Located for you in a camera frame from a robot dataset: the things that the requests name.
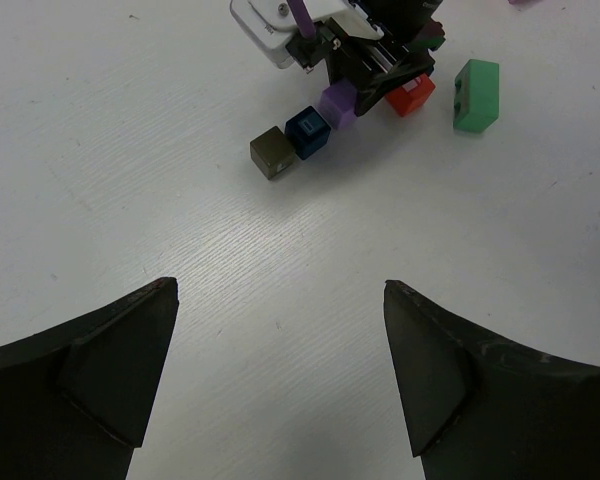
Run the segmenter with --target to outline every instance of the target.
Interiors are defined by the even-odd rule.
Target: purple stick
[[[289,4],[291,14],[296,21],[296,25],[298,25],[300,35],[307,40],[315,38],[316,26],[313,24],[313,20],[311,20],[311,16],[309,15],[307,6],[304,4],[304,0],[287,0],[287,3]]]

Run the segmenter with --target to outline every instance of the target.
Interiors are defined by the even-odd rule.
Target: blue label
[[[298,122],[300,128],[302,128],[302,130],[304,130],[304,133],[306,133],[309,136],[316,133],[320,129],[320,127],[322,127],[322,124],[322,119],[315,112],[312,112],[310,115],[307,116],[307,118],[303,118]]]

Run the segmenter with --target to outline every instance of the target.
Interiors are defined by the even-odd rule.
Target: brown cube
[[[295,149],[282,130],[273,127],[251,140],[251,159],[271,180],[296,159]]]

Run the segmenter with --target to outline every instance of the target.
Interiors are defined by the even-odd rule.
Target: purple cube
[[[322,92],[318,111],[334,129],[348,127],[357,118],[354,112],[357,94],[356,87],[343,78]]]

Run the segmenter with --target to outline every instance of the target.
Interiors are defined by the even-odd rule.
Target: red cube
[[[387,93],[384,98],[401,117],[420,108],[436,89],[435,84],[423,73],[403,86]]]

